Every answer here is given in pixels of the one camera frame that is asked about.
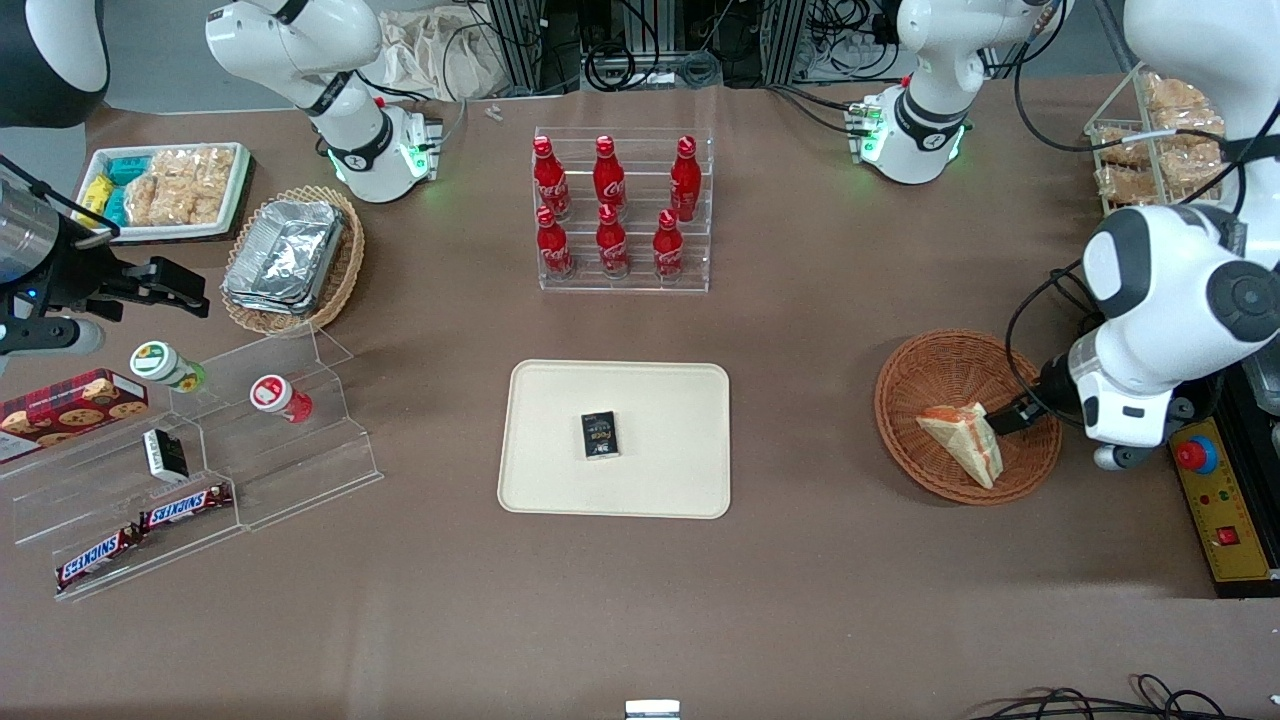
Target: table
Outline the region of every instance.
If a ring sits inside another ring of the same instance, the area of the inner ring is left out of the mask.
[[[1114,82],[1028,82],[1027,99],[1070,138]],[[502,123],[472,110],[438,182],[357,204],[369,255],[330,331],[356,354],[347,396],[387,478],[81,603],[52,601],[47,555],[0,543],[5,716],[616,717],[676,697],[691,719],[963,717],[1042,685],[1130,700],[1137,671],[1271,710],[1276,605],[1208,600],[1166,457],[1107,474],[1068,433],[1042,489],[969,509],[881,446],[872,388],[893,347],[1002,332],[1098,222],[1088,156],[1037,145],[1007,83],[983,90],[960,158],[924,187],[852,167],[836,133],[763,91],[499,104]],[[539,292],[532,129],[609,123],[716,128],[709,295]],[[228,140],[260,163],[251,206],[335,184],[297,111],[105,111],[90,128],[93,147]],[[216,296],[225,243],[164,252]],[[216,306],[205,322],[128,307],[101,354],[15,361],[0,387],[123,366],[152,322],[195,359],[253,340]],[[1041,301],[1018,346],[1039,363],[1073,327]],[[730,511],[504,512],[507,380],[529,357],[722,365]]]

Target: aluminum foil container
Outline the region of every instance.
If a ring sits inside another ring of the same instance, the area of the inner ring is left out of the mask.
[[[227,278],[228,299],[253,310],[315,309],[342,236],[342,210],[328,202],[276,200],[259,213]]]

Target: round wicker basket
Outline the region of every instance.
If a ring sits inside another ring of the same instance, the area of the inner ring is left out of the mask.
[[[233,304],[225,293],[223,293],[223,305],[227,306],[227,313],[230,314],[232,320],[236,320],[237,325],[257,333],[278,333],[306,322],[310,322],[316,328],[323,328],[338,316],[338,313],[347,305],[347,300],[351,299],[351,292],[356,288],[360,264],[365,259],[365,228],[361,227],[360,218],[356,215],[356,209],[352,208],[351,201],[335,190],[312,186],[287,190],[259,206],[253,211],[253,215],[241,227],[241,232],[236,237],[236,245],[232,246],[230,258],[227,260],[228,269],[236,261],[236,255],[239,254],[241,247],[244,246],[244,236],[248,234],[248,228],[253,224],[253,220],[257,219],[268,204],[275,200],[329,202],[334,208],[342,209],[346,222],[343,223],[342,237],[338,241],[340,245],[333,256],[333,264],[329,265],[329,275],[325,278],[324,288],[320,291],[320,301],[316,304],[316,309],[307,315],[250,310]]]
[[[1036,366],[1021,355],[1014,360],[1025,378]],[[986,489],[920,429],[915,418],[934,405],[982,402],[995,411],[1021,392],[1009,373],[1005,346],[973,331],[934,331],[901,345],[881,369],[876,383],[876,423],[893,460],[915,482],[947,500],[966,505],[1001,505],[1030,495],[1053,465],[1062,445],[1062,425],[1046,418],[1029,430],[997,439],[1005,471]]]

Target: blue package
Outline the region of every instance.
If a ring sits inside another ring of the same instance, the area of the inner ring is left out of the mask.
[[[102,210],[102,217],[122,228],[129,224],[129,213],[124,209],[123,187],[111,191],[111,196],[106,199],[106,209]]]
[[[134,158],[116,158],[106,164],[106,177],[114,184],[129,184],[151,165],[151,158],[138,155]]]

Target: snickers bar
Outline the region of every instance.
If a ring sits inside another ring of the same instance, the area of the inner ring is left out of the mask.
[[[234,501],[230,483],[219,483],[195,495],[188,495],[180,500],[161,505],[155,510],[147,510],[138,519],[138,527],[142,528],[143,533],[150,533],[156,525],[191,518],[210,507],[221,507]]]
[[[73,583],[96,570],[99,565],[118,557],[122,552],[138,544],[141,541],[142,532],[132,523],[128,528],[115,530],[110,537],[58,568],[58,592],[64,592]]]

